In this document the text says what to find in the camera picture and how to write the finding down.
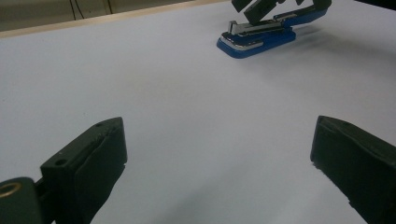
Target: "stapler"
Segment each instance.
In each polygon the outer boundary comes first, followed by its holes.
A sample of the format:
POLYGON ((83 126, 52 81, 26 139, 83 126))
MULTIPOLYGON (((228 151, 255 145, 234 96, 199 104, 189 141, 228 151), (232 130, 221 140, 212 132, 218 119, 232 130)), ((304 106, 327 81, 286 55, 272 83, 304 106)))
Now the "stapler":
MULTIPOLYGON (((233 6, 240 12, 252 0, 233 0, 233 6)), ((244 12, 249 23, 230 21, 228 32, 221 34, 217 46, 233 58, 246 58, 268 49, 289 43, 296 38, 292 26, 314 21, 327 12, 332 0, 314 0, 313 5, 275 15, 271 20, 261 21, 276 3, 285 0, 258 0, 244 12)), ((296 0, 300 5, 304 0, 296 0)))

